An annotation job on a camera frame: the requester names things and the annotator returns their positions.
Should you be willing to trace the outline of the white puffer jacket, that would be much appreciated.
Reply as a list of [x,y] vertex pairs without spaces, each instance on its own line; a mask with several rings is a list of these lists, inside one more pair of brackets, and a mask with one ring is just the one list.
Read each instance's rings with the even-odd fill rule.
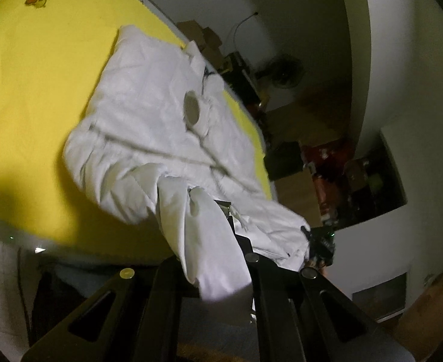
[[223,92],[194,43],[124,26],[63,153],[101,209],[131,225],[157,220],[186,279],[211,303],[250,289],[238,236],[287,270],[308,256],[307,221],[265,196],[252,143]]

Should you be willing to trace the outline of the brown cardboard box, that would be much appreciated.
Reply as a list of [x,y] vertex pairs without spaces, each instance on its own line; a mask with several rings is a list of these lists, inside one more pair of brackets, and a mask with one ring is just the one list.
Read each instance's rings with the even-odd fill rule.
[[316,189],[306,168],[275,181],[278,201],[306,219],[311,227],[323,226]]

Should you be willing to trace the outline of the black standing fan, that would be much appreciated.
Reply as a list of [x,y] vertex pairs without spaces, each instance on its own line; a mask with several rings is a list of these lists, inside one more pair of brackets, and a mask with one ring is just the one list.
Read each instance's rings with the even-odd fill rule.
[[297,87],[306,70],[300,59],[288,54],[281,54],[271,61],[267,67],[267,75],[276,88],[291,89]]

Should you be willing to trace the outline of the black yellow box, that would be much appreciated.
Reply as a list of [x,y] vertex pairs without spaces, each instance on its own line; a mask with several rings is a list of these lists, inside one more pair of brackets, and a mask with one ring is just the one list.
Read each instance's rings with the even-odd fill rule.
[[247,109],[262,108],[262,98],[257,91],[257,85],[250,76],[248,64],[239,52],[231,52],[224,58],[219,73]]

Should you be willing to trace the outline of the yellow table cloth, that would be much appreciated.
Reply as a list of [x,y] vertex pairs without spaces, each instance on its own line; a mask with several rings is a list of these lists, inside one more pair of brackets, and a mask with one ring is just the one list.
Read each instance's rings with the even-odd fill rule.
[[147,0],[0,0],[0,239],[126,256],[165,244],[89,202],[61,159],[125,24],[185,44]]

